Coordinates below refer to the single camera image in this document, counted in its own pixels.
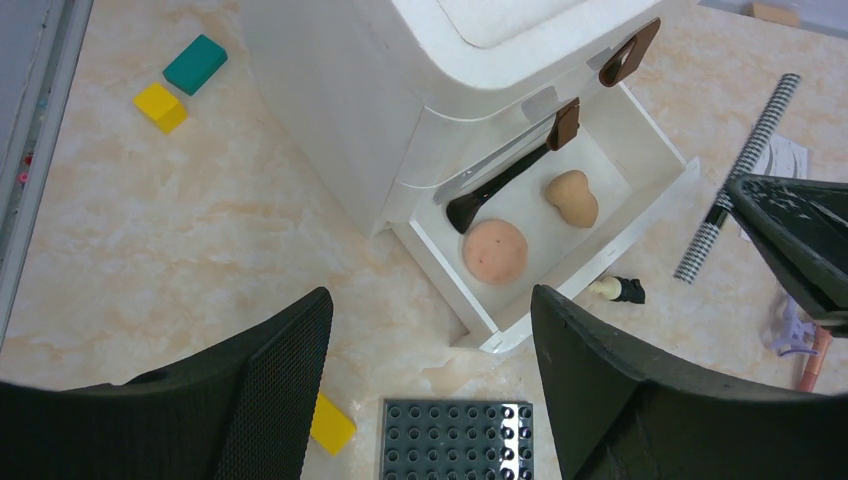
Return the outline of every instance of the teal block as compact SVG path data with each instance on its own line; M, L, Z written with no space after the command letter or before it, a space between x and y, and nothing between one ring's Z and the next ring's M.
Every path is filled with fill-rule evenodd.
M194 95L226 61L227 51L201 34L162 74L173 86L188 95Z

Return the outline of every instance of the brown leather handle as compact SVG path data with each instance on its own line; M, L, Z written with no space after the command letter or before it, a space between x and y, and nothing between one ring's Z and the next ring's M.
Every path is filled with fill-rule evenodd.
M654 41L654 37L660 31L661 23L661 20L657 18L642 30L636 32L633 38L604 64L598 74L601 85L614 87L639 68L642 59L645 58L645 53L648 52L648 47L651 46L651 42Z
M551 133L545 142L548 148L555 152L577 136L580 128L580 98L575 98L568 105L559 109L554 120Z

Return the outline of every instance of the white cabinet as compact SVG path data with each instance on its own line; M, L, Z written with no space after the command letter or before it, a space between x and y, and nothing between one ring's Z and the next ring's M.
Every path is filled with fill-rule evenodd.
M471 331L460 343L497 352L530 335L533 285L576 295L697 176L623 85L599 80L617 53L627 62L647 47L652 35L637 32L690 3L242 0L241 11L266 103L355 224L393 228ZM509 221L529 245L519 280L481 284L446 203L544 142L578 97L577 137L480 210L477 221ZM542 195L571 169L599 201L590 230Z

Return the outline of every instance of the white drawer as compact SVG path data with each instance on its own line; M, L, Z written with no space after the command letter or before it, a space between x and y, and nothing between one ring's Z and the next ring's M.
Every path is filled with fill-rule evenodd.
M463 236L448 222L445 205L433 200L437 187L416 189L411 221L392 224L470 331L458 342L460 346L487 352L517 346L532 334L530 294L534 285L551 285L573 298L698 176L698 162L684 161L623 85L580 100L577 137L510 182L475 219L475 224L492 218L506 220L524 234L528 265L515 282L493 287L471 275L462 261ZM550 180L573 169L589 177L590 189L598 199L598 220L589 230L563 222L543 195Z

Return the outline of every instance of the orange tube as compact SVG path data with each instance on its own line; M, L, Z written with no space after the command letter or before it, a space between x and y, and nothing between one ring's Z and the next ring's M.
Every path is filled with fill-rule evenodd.
M824 363L824 356L827 354L827 348L830 342L833 341L833 336L827 330L816 325L816 339L813 342L813 350L819 352L815 357L811 356L807 360L807 367L804 369L804 375L801 377L801 383L798 385L798 390L802 392L812 392L816 386L816 380L819 378L821 366Z

